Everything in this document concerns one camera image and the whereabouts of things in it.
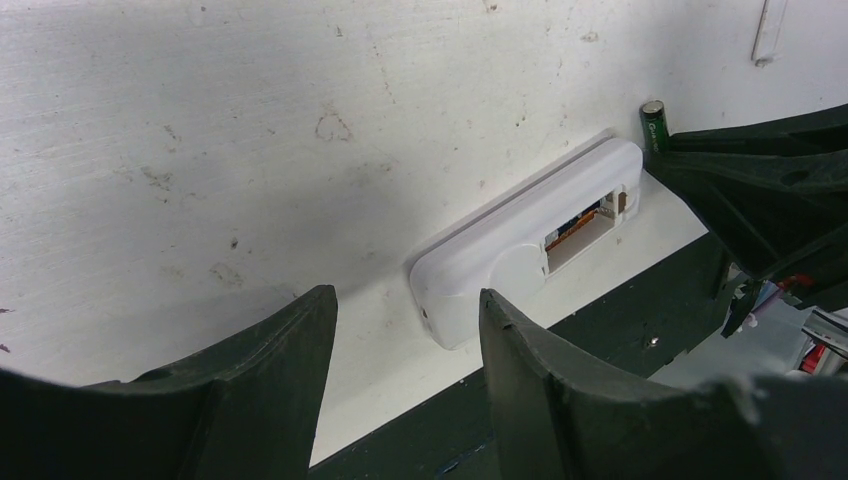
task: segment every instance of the battery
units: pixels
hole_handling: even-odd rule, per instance
[[[665,123],[665,105],[652,100],[639,109],[642,119],[642,131],[645,133],[645,148],[651,153],[663,153],[668,150],[668,127]]]

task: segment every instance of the red object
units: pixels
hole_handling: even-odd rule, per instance
[[[816,371],[816,365],[819,364],[819,360],[821,360],[822,355],[824,355],[824,349],[826,347],[824,345],[816,345],[813,347],[813,351],[807,354],[804,357],[804,361],[801,362],[801,370],[809,373],[810,375]]]

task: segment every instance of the scratched white surface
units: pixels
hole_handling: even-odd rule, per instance
[[[638,139],[848,101],[848,4],[27,0],[0,5],[0,365],[130,380],[332,283],[313,462],[480,366],[423,332],[404,262],[603,128]],[[523,307],[549,325],[703,230],[643,213]]]

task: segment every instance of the dark green surface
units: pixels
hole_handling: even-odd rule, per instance
[[[551,331],[646,377],[721,326],[712,315],[721,264],[721,246],[703,236]],[[648,342],[654,337],[659,343],[652,348]],[[491,434],[481,369],[315,466],[309,476],[497,480]]]

